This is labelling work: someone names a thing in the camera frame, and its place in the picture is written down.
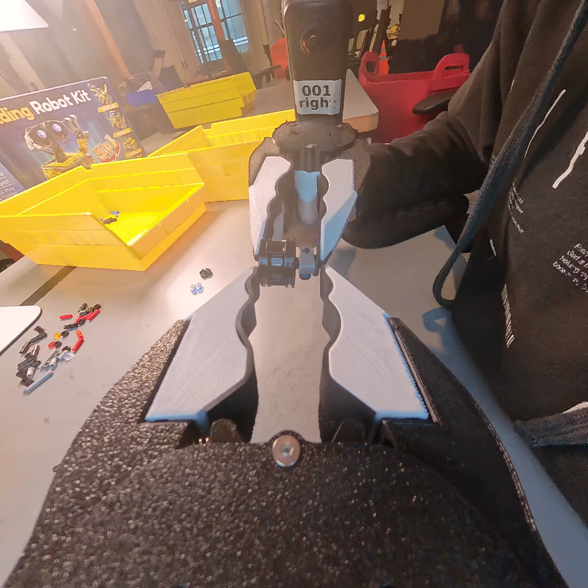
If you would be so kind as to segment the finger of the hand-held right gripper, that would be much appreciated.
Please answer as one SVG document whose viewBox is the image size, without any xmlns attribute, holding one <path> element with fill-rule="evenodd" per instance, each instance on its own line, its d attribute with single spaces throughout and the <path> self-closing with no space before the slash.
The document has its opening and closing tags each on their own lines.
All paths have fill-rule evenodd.
<svg viewBox="0 0 588 588">
<path fill-rule="evenodd" d="M 277 184 L 290 171 L 291 163 L 281 156 L 264 159 L 249 187 L 249 220 L 254 257 L 259 255 L 269 217 L 268 207 L 277 195 Z"/>
<path fill-rule="evenodd" d="M 352 159 L 334 159 L 322 165 L 319 174 L 318 264 L 323 266 L 355 210 L 355 164 Z"/>
</svg>

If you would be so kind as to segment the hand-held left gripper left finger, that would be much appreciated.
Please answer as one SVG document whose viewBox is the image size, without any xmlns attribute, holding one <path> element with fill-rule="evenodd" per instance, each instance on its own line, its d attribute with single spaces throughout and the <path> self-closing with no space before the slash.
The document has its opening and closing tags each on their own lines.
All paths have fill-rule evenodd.
<svg viewBox="0 0 588 588">
<path fill-rule="evenodd" d="M 251 441 L 259 393 L 249 336 L 258 298 L 258 270 L 248 268 L 187 318 L 145 407 L 145 422 L 191 422 L 204 436 L 227 419 Z"/>
</svg>

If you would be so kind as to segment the person's right forearm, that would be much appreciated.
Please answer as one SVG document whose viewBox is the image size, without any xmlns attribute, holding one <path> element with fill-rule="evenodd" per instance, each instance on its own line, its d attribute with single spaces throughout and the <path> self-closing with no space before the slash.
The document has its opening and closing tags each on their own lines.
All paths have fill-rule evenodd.
<svg viewBox="0 0 588 588">
<path fill-rule="evenodd" d="M 391 246 L 464 216 L 481 187 L 502 117 L 500 85 L 474 78 L 413 134 L 368 146 L 370 166 L 343 239 Z"/>
</svg>

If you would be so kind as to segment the black hoodie drawstring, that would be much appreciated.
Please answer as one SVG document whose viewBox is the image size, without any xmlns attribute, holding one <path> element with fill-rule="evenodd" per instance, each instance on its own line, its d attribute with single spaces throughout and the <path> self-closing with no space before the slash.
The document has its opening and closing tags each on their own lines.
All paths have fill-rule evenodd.
<svg viewBox="0 0 588 588">
<path fill-rule="evenodd" d="M 577 40 L 587 22 L 587 1 L 580 1 L 565 37 L 562 40 L 556 59 L 538 87 L 529 106 L 519 118 L 511 134 L 503 144 L 498 156 L 493 160 L 489 172 L 480 189 L 480 195 L 468 216 L 459 240 L 449 259 L 437 274 L 432 293 L 439 305 L 450 309 L 453 300 L 445 299 L 442 289 L 458 257 L 471 244 L 477 232 L 483 227 L 492 211 L 497 197 L 508 185 L 529 147 L 533 132 L 539 128 L 542 116 L 547 113 L 552 95 L 558 84 L 563 66 L 572 53 Z"/>
</svg>

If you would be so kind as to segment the red flexible tub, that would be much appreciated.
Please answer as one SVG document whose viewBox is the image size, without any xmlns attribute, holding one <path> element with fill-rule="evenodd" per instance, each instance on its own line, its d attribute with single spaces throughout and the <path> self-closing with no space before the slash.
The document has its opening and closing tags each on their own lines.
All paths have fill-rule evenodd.
<svg viewBox="0 0 588 588">
<path fill-rule="evenodd" d="M 359 82 L 376 106 L 379 119 L 372 140 L 389 143 L 420 130 L 447 106 L 470 76 L 469 55 L 449 54 L 434 70 L 381 74 L 379 56 L 367 52 L 359 67 Z"/>
</svg>

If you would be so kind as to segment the white booklet stand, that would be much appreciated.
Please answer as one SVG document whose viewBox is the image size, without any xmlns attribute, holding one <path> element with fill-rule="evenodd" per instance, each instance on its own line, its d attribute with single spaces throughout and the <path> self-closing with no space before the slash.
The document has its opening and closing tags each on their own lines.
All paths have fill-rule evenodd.
<svg viewBox="0 0 588 588">
<path fill-rule="evenodd" d="M 37 305 L 1 306 L 1 354 L 40 318 Z"/>
</svg>

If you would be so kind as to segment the pile of small brick pieces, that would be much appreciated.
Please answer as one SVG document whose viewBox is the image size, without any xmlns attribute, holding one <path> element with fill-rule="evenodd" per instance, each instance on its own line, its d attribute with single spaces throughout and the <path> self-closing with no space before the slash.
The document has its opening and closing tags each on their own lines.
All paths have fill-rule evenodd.
<svg viewBox="0 0 588 588">
<path fill-rule="evenodd" d="M 53 378 L 62 365 L 70 363 L 85 342 L 84 327 L 101 313 L 102 305 L 83 303 L 77 313 L 58 316 L 60 330 L 51 333 L 41 326 L 33 328 L 33 334 L 19 349 L 16 378 L 24 395 L 38 390 Z"/>
</svg>

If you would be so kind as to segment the blue toy set box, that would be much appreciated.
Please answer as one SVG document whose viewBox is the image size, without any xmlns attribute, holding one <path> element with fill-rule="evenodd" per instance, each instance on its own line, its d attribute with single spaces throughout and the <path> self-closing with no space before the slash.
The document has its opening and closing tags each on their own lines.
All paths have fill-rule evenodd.
<svg viewBox="0 0 588 588">
<path fill-rule="evenodd" d="M 25 188 L 144 155 L 107 77 L 1 99 L 1 163 Z"/>
</svg>

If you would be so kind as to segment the black toy wheel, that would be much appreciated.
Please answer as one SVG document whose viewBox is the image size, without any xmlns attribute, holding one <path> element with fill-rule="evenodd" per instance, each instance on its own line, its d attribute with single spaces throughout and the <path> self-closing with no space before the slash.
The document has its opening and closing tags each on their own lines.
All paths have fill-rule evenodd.
<svg viewBox="0 0 588 588">
<path fill-rule="evenodd" d="M 298 258 L 292 240 L 261 241 L 258 255 L 258 277 L 261 287 L 294 288 Z"/>
</svg>

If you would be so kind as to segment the stack of yellow bins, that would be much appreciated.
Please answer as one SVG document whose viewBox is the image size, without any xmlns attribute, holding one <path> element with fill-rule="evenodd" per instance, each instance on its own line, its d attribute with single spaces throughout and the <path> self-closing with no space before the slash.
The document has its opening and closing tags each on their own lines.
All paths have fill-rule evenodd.
<svg viewBox="0 0 588 588">
<path fill-rule="evenodd" d="M 253 106 L 257 89 L 244 72 L 187 88 L 160 93 L 157 98 L 175 129 L 239 118 Z"/>
</svg>

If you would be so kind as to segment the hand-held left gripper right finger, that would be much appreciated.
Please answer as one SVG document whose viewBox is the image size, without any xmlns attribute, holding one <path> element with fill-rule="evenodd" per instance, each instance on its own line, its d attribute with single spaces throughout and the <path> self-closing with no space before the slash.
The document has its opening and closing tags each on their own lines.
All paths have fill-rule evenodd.
<svg viewBox="0 0 588 588">
<path fill-rule="evenodd" d="M 329 336 L 319 386 L 319 431 L 334 440 L 346 420 L 373 438 L 382 420 L 429 421 L 419 377 L 392 318 L 333 268 L 320 272 L 322 326 Z"/>
</svg>

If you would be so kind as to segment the window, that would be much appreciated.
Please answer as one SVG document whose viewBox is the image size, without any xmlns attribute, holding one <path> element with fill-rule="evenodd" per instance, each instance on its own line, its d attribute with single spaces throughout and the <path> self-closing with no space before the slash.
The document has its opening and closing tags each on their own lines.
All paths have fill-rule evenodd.
<svg viewBox="0 0 588 588">
<path fill-rule="evenodd" d="M 180 10 L 199 62 L 220 65 L 222 61 L 211 5 L 217 11 L 224 40 L 232 40 L 241 54 L 247 54 L 249 38 L 239 1 L 181 1 Z"/>
</svg>

